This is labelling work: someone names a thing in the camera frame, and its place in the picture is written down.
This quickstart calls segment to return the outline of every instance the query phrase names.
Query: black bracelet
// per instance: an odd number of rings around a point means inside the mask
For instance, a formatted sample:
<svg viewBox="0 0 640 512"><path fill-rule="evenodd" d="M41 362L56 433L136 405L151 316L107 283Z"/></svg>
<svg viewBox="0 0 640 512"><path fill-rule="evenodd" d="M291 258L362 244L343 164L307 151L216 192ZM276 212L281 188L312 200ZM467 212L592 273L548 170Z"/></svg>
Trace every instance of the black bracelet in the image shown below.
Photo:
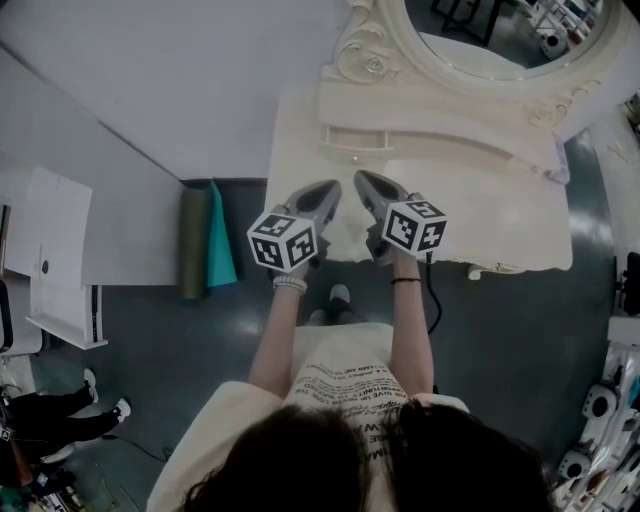
<svg viewBox="0 0 640 512"><path fill-rule="evenodd" d="M418 281L420 282L420 278L419 277L396 277L395 279L393 279L391 281L391 284L396 284L396 283L402 283L405 281Z"/></svg>

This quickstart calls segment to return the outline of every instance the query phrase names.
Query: bracelet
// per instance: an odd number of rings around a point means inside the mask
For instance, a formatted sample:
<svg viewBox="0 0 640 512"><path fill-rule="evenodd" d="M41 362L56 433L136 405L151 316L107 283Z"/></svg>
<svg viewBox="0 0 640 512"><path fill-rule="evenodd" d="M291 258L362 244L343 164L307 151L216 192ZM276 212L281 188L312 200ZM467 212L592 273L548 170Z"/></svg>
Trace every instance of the bracelet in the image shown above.
<svg viewBox="0 0 640 512"><path fill-rule="evenodd" d="M411 282L411 281L420 282L420 278L419 277L396 277L391 281L391 284Z"/></svg>
<svg viewBox="0 0 640 512"><path fill-rule="evenodd" d="M278 276L273 280L273 288L276 289L278 286L288 286L289 288L295 288L300 292L301 295L307 293L307 283L305 283L302 279L293 276Z"/></svg>

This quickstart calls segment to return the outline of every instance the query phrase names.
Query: black cable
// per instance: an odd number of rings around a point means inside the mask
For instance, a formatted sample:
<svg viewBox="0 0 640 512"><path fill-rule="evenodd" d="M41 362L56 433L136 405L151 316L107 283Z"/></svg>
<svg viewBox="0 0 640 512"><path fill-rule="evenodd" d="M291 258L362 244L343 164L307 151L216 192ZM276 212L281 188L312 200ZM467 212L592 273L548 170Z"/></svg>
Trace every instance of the black cable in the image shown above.
<svg viewBox="0 0 640 512"><path fill-rule="evenodd" d="M433 331L436 330L436 327L438 327L438 324L442 319L442 304L440 304L440 300L438 300L438 296L436 295L436 292L433 291L433 285L431 284L431 257L432 257L432 253L428 253L424 284L427 288L427 292L429 292L429 295L431 295L431 298L433 298L433 302L436 303L436 309L438 310L438 314L436 315L436 319L433 322L433 325L429 328L429 334L431 334Z"/></svg>
<svg viewBox="0 0 640 512"><path fill-rule="evenodd" d="M101 437L102 437L102 439L105 439L107 441L113 441L113 440L124 441L125 443L130 444L131 446L137 448L138 450L140 450L145 455L151 457L154 460L157 460L158 462L162 462L163 464L166 464L169 461L169 458L171 457L171 455L173 454L173 450L171 450L169 448L163 448L162 449L162 458L160 458L160 457L154 455L153 453L147 451L146 449L144 449L138 443L135 443L133 441L129 441L128 439L125 439L124 437L114 436L113 434L105 434L105 435L103 435Z"/></svg>
<svg viewBox="0 0 640 512"><path fill-rule="evenodd" d="M22 388L21 388L20 386L16 386L15 384L9 384L9 383L7 382L7 383L3 384L3 385L2 385L2 386L0 386L0 387L4 388L5 386L9 386L10 388L15 388L15 389L17 389L18 391L20 391L20 393L24 393L24 391L22 391Z"/></svg>

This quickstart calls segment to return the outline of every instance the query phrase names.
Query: white wall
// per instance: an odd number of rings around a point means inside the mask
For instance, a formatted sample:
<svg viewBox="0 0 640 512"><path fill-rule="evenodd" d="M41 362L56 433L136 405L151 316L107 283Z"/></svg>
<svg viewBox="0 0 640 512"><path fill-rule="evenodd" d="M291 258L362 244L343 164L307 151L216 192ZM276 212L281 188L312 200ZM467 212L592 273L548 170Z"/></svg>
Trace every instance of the white wall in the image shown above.
<svg viewBox="0 0 640 512"><path fill-rule="evenodd" d="M14 206L27 196L31 166L0 151L0 204Z"/></svg>
<svg viewBox="0 0 640 512"><path fill-rule="evenodd" d="M42 167L93 190L82 284L176 282L183 186L3 50L0 151L23 170ZM20 189L15 184L12 189Z"/></svg>
<svg viewBox="0 0 640 512"><path fill-rule="evenodd" d="M180 178L265 177L281 90L317 83L344 0L10 0L0 41Z"/></svg>

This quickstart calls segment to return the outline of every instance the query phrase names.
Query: silver bracelet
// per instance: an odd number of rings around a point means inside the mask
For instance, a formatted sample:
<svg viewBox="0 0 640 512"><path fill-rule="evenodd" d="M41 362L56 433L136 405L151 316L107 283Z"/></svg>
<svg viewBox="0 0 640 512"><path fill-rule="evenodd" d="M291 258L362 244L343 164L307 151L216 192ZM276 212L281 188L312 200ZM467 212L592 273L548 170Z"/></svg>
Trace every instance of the silver bracelet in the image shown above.
<svg viewBox="0 0 640 512"><path fill-rule="evenodd" d="M295 288L300 292L301 295L307 293L307 283L305 283L304 280L293 276L282 275L276 277L273 280L273 288L275 289L278 286L288 286L289 288Z"/></svg>

